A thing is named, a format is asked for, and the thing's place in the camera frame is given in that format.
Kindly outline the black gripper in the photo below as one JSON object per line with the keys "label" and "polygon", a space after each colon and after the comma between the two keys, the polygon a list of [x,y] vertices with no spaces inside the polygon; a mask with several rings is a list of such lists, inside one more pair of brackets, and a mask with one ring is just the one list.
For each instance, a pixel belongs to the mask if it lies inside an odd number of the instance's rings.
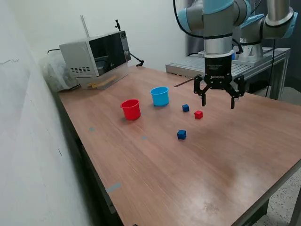
{"label": "black gripper", "polygon": [[194,94],[198,94],[202,100],[202,106],[206,105],[206,92],[211,89],[225,90],[231,96],[231,109],[235,107],[235,99],[239,99],[245,93],[245,79],[240,75],[234,79],[237,89],[230,84],[232,56],[223,56],[216,58],[205,58],[205,76],[204,81],[207,84],[204,89],[200,88],[203,78],[200,75],[194,78]]}

